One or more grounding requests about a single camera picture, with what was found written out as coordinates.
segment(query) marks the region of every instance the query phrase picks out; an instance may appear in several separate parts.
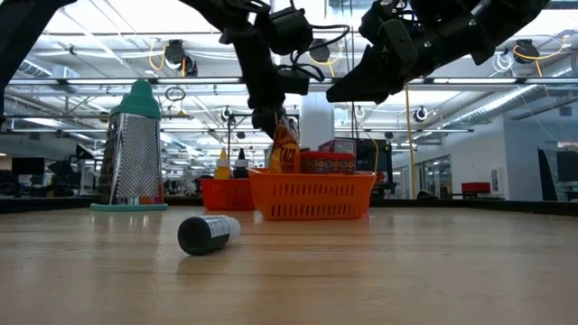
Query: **orange crate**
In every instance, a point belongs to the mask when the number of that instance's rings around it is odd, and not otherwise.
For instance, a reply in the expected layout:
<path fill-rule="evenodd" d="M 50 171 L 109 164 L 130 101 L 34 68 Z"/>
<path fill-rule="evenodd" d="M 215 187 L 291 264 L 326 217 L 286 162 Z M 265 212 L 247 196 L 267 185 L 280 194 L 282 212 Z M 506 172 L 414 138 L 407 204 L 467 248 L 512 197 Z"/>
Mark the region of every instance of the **orange crate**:
<path fill-rule="evenodd" d="M 265 220 L 355 219 L 369 206 L 374 175 L 278 174 L 249 169 Z"/>
<path fill-rule="evenodd" d="M 254 210 L 250 180 L 201 180 L 202 201 L 209 210 Z"/>

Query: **black bottle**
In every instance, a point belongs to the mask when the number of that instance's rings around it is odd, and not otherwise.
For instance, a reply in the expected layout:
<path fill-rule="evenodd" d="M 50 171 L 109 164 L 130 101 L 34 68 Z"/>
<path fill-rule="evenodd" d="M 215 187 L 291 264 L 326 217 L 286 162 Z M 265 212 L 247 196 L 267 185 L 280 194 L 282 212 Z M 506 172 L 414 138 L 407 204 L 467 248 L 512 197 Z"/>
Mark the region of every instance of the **black bottle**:
<path fill-rule="evenodd" d="M 205 255 L 238 238 L 241 226 L 227 216 L 190 217 L 179 226 L 181 249 L 190 255 Z"/>
<path fill-rule="evenodd" d="M 235 179 L 247 179 L 249 178 L 249 171 L 247 167 L 249 162 L 245 160 L 245 151 L 243 148 L 238 153 L 238 158 L 235 161 L 235 170 L 233 171 L 233 177 Z"/>

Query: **label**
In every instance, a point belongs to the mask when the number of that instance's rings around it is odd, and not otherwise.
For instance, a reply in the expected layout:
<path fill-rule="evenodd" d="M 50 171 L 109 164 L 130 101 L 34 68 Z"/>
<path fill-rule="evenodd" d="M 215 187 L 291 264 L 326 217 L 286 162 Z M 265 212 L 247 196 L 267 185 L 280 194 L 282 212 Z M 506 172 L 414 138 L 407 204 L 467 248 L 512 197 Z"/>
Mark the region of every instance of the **label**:
<path fill-rule="evenodd" d="M 203 217 L 210 229 L 210 237 L 228 236 L 228 241 L 238 238 L 241 226 L 227 216 Z"/>
<path fill-rule="evenodd" d="M 275 141 L 269 163 L 273 173 L 299 172 L 299 145 L 286 116 L 283 116 L 275 130 Z"/>

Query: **metal grater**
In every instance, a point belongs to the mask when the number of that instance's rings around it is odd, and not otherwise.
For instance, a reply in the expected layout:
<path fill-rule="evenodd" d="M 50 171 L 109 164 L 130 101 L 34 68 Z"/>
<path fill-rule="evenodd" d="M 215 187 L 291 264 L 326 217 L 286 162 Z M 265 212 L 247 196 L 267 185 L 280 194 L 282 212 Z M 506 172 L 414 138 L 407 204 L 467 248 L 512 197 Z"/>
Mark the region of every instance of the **metal grater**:
<path fill-rule="evenodd" d="M 161 112 L 146 81 L 111 111 L 96 210 L 166 209 L 161 174 Z"/>
<path fill-rule="evenodd" d="M 110 119 L 99 180 L 104 204 L 140 204 L 162 198 L 159 121 L 118 114 Z"/>

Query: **snack bag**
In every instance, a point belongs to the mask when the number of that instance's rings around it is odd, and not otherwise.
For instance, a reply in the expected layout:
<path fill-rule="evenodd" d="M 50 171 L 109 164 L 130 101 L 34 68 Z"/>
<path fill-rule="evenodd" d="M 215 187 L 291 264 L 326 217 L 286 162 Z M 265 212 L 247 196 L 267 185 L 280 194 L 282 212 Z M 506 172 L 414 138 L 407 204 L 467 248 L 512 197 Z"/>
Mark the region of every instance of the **snack bag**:
<path fill-rule="evenodd" d="M 301 170 L 297 131 L 289 121 L 287 116 L 282 116 L 277 123 L 269 163 L 270 172 L 299 173 Z"/>

